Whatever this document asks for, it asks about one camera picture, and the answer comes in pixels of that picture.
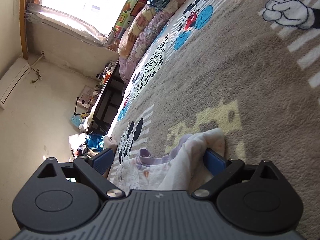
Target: metal screw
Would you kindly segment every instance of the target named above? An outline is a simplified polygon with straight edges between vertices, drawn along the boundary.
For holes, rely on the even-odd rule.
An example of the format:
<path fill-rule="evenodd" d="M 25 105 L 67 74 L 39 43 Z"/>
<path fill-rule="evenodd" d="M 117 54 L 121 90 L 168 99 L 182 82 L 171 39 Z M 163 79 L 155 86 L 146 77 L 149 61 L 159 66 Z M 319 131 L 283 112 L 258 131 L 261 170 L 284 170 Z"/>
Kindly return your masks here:
<path fill-rule="evenodd" d="M 108 197 L 114 197 L 114 198 L 119 198 L 122 195 L 122 191 L 119 189 L 109 189 L 107 191 L 107 196 Z"/>
<path fill-rule="evenodd" d="M 195 192 L 194 192 L 195 196 L 197 197 L 207 197 L 209 196 L 210 192 L 206 189 L 197 189 Z"/>

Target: wall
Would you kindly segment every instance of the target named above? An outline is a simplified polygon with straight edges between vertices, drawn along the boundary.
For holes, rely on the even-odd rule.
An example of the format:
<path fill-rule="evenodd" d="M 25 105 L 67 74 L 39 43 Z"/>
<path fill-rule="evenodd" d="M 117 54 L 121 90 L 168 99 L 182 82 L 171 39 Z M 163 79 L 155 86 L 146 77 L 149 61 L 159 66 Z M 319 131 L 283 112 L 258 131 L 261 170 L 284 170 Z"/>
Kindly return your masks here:
<path fill-rule="evenodd" d="M 19 2 L 20 0 L 0 0 L 0 77 L 22 56 Z"/>
<path fill-rule="evenodd" d="M 48 61 L 88 76 L 95 77 L 110 60 L 117 61 L 119 55 L 111 50 L 99 48 L 80 41 L 42 23 L 27 22 L 29 52 L 44 51 Z"/>
<path fill-rule="evenodd" d="M 97 83 L 46 61 L 39 61 L 42 80 L 31 71 L 0 109 L 0 239 L 18 232 L 11 205 L 15 195 L 42 163 L 43 156 L 67 162 L 68 136 L 79 132 L 70 122 L 76 97 Z"/>

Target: mickey mouse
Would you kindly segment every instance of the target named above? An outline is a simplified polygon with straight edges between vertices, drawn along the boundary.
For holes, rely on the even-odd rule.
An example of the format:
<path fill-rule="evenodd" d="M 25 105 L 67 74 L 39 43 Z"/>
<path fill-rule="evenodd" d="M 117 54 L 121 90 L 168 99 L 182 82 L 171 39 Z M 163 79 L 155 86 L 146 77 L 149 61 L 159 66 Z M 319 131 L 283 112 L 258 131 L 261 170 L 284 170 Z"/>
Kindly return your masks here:
<path fill-rule="evenodd" d="M 170 41 L 171 44 L 174 44 L 174 50 L 178 50 L 186 42 L 193 30 L 202 29 L 210 20 L 214 12 L 212 5 L 207 5 L 199 13 L 200 9 L 198 8 L 198 4 L 205 3 L 206 1 L 208 0 L 195 0 L 194 3 L 189 4 L 184 10 L 181 23 L 178 25 L 180 28 L 172 36 Z"/>
<path fill-rule="evenodd" d="M 263 12 L 265 21 L 275 21 L 299 29 L 320 28 L 320 10 L 308 7 L 300 0 L 269 0 Z"/>
<path fill-rule="evenodd" d="M 132 144 L 134 141 L 138 140 L 141 133 L 142 125 L 143 118 L 140 119 L 139 123 L 136 126 L 136 129 L 133 131 L 134 122 L 128 122 L 127 130 L 125 130 L 122 134 L 118 147 L 119 163 L 121 163 L 123 160 L 129 159 Z"/>

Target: dalmatian print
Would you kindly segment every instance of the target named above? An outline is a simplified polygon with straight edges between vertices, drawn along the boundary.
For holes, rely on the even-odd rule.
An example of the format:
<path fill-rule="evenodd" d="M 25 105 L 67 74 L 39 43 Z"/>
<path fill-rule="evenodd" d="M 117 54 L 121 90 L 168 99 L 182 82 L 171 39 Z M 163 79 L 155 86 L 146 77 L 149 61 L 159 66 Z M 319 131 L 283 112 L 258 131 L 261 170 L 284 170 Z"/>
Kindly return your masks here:
<path fill-rule="evenodd" d="M 164 52 L 168 43 L 168 35 L 166 35 L 163 41 L 158 45 L 157 49 L 153 52 L 152 56 L 149 58 L 145 64 L 143 74 L 140 79 L 140 83 L 136 88 L 134 98 L 136 98 L 140 91 L 149 83 L 153 76 L 160 70 L 164 62 Z"/>

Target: ribbed gray surface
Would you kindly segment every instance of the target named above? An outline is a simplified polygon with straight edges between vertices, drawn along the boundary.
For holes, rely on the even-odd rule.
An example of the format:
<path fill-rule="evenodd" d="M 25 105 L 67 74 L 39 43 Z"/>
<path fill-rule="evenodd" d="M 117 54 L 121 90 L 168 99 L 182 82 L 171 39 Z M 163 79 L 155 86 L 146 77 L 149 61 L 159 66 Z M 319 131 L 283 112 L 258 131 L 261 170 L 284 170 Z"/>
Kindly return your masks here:
<path fill-rule="evenodd" d="M 123 200 L 108 201 L 89 224 L 73 232 L 41 235 L 27 230 L 15 240 L 298 240 L 295 232 L 280 236 L 254 236 L 240 232 L 216 213 L 211 203 L 192 199 L 184 191 L 133 190 Z"/>

